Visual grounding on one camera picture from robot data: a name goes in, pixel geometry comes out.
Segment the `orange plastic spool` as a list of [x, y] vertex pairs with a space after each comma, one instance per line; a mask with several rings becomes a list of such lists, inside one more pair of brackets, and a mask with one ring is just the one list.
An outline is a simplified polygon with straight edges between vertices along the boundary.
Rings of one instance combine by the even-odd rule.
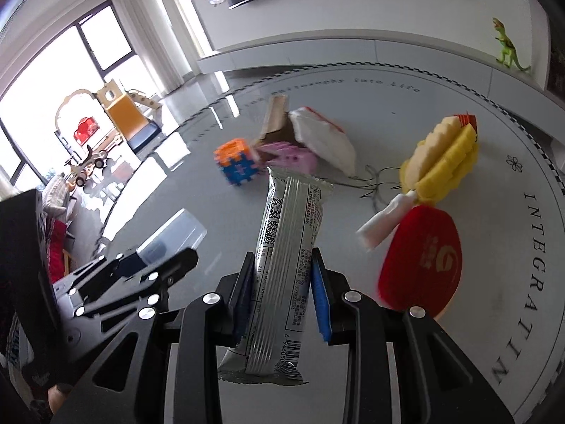
[[478, 134], [478, 124], [475, 115], [465, 113], [465, 114], [456, 114], [456, 117], [460, 122], [461, 129], [464, 129], [464, 127], [470, 125], [471, 128], [474, 130], [475, 134]]

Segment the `red velvet pouch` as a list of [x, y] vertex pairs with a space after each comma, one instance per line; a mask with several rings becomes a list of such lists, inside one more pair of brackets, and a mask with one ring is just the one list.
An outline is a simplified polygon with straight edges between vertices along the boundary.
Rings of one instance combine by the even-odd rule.
[[460, 235], [445, 211], [418, 205], [397, 226], [376, 285], [396, 311], [413, 306], [437, 318], [454, 297], [463, 271]]

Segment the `red sofa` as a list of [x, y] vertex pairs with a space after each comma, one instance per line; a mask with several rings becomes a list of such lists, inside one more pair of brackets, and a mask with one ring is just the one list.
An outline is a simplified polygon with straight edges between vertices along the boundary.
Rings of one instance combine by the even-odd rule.
[[55, 283], [68, 274], [64, 254], [67, 226], [58, 219], [49, 218], [46, 227], [47, 272], [51, 283]]

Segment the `wooden toy car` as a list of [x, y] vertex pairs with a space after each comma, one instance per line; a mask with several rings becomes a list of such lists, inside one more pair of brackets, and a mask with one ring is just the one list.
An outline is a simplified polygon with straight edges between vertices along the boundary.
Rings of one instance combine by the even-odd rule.
[[66, 176], [66, 182], [70, 188], [83, 187], [92, 175], [94, 169], [103, 169], [107, 160], [108, 152], [104, 149], [94, 151], [88, 146], [88, 154], [86, 158], [74, 165], [69, 159], [65, 162], [69, 166], [69, 174]]

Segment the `white plastic bag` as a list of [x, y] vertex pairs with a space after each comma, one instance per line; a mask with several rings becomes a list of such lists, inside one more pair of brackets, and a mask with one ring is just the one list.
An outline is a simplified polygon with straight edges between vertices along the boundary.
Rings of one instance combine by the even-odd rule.
[[289, 111], [288, 118], [297, 142], [347, 177], [356, 175], [355, 149], [339, 125], [307, 106]]

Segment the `orange toy slide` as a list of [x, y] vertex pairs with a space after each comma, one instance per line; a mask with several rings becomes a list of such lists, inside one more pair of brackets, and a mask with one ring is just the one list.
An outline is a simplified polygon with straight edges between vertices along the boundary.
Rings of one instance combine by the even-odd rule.
[[137, 90], [123, 91], [116, 81], [106, 83], [94, 96], [134, 153], [145, 149], [161, 132], [161, 126], [139, 108], [142, 105], [159, 113], [162, 108], [159, 101]]

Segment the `silver snack wrapper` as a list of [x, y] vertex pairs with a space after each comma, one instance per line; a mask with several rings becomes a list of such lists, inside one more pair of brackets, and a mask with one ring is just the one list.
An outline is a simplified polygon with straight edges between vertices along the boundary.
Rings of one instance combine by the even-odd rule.
[[255, 251], [249, 324], [218, 367], [239, 384], [304, 383], [298, 370], [308, 308], [312, 250], [333, 186], [312, 175], [271, 166]]

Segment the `green dinosaur toy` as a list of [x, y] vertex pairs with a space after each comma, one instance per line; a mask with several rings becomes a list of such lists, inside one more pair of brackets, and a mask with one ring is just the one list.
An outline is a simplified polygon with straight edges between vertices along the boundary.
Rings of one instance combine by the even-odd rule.
[[494, 17], [492, 19], [494, 30], [497, 33], [495, 39], [501, 44], [501, 54], [499, 58], [496, 58], [497, 62], [510, 68], [514, 65], [520, 72], [528, 73], [530, 72], [530, 66], [522, 66], [519, 62], [516, 48], [506, 33], [506, 27], [504, 23]]

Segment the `brown paper bag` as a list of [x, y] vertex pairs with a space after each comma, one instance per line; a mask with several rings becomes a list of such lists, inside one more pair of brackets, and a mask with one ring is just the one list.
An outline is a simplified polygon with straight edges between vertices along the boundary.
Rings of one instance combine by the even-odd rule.
[[262, 147], [269, 143], [290, 143], [293, 146], [303, 147], [295, 137], [293, 124], [288, 117], [288, 96], [273, 95], [270, 97], [261, 133], [252, 143], [252, 147]]

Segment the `pink toy block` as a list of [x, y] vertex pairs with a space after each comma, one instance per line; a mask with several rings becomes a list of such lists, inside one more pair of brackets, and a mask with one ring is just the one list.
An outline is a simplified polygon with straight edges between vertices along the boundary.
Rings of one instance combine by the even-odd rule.
[[256, 147], [258, 157], [266, 166], [300, 173], [313, 174], [317, 169], [317, 157], [309, 149], [298, 147], [293, 143], [274, 142]]

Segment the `yellow sponge brush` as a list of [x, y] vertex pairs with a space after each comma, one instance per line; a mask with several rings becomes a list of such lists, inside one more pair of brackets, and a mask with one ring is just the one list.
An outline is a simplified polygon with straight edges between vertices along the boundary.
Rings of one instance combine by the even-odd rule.
[[478, 134], [470, 125], [461, 129], [456, 115], [443, 118], [400, 166], [401, 193], [357, 231], [364, 247], [371, 250], [387, 239], [414, 206], [434, 206], [457, 189], [478, 152]]

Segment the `colourful puzzle cube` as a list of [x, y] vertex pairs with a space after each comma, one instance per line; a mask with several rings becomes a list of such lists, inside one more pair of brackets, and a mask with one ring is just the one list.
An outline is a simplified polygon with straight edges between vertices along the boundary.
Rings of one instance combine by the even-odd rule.
[[260, 172], [251, 147], [242, 138], [232, 139], [214, 150], [214, 162], [235, 186], [252, 181]]

